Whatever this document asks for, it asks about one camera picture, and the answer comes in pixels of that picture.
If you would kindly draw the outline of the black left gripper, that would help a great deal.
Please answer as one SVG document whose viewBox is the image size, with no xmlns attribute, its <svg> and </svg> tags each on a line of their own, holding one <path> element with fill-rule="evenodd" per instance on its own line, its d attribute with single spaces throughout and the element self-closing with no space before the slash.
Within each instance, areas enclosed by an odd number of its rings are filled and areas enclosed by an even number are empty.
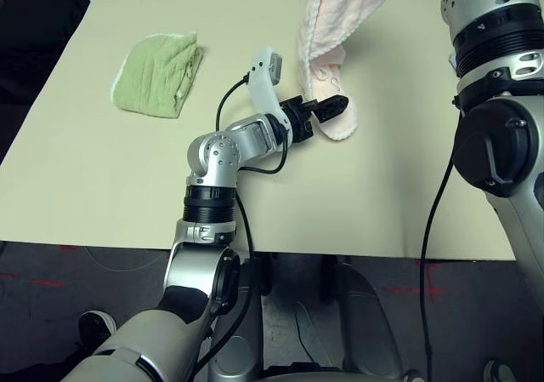
<svg viewBox="0 0 544 382">
<path fill-rule="evenodd" d="M 280 108 L 287 115 L 291 124 L 292 141 L 303 142 L 314 135 L 310 121 L 312 112 L 320 123 L 326 123 L 343 114 L 349 103 L 349 98 L 336 94 L 322 101 L 311 100 L 304 102 L 301 95 L 284 100 Z"/>
</svg>

